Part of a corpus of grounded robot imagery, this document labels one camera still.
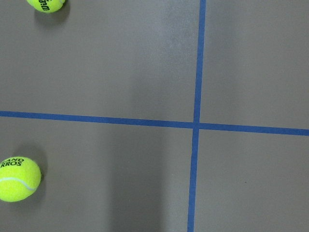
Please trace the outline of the Roland Garros tennis ball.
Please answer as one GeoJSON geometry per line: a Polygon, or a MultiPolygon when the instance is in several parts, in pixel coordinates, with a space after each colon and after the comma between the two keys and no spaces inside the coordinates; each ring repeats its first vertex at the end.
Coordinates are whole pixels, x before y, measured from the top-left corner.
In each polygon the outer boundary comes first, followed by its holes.
{"type": "Polygon", "coordinates": [[[27,157],[10,157],[0,163],[0,199],[18,202],[32,195],[41,182],[38,164],[27,157]]]}

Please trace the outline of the Wilson tennis ball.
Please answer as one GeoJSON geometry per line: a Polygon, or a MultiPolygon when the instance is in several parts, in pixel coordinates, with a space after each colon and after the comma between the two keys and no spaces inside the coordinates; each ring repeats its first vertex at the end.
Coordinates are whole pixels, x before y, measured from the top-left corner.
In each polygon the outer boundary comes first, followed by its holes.
{"type": "Polygon", "coordinates": [[[35,10],[43,13],[54,13],[60,10],[65,4],[65,0],[27,0],[28,4],[35,10]]]}

